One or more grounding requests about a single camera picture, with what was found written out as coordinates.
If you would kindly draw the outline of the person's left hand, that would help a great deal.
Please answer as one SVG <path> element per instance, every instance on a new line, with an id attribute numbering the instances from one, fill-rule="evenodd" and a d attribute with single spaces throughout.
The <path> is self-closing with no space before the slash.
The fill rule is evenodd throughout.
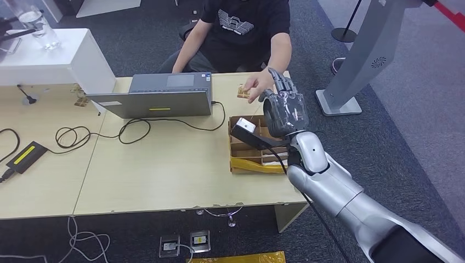
<path id="1" fill-rule="evenodd" d="M 268 68 L 251 75 L 244 84 L 244 91 L 249 92 L 248 103 L 257 99 L 266 89 L 272 89 L 274 86 L 274 79 Z"/>

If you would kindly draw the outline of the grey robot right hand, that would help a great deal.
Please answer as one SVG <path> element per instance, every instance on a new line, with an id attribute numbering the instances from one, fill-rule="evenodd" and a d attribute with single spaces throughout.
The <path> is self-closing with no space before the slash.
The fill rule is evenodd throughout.
<path id="1" fill-rule="evenodd" d="M 303 131 L 309 124 L 304 96 L 289 77 L 273 68 L 268 69 L 276 91 L 266 89 L 259 96 L 269 133 L 274 138 Z"/>

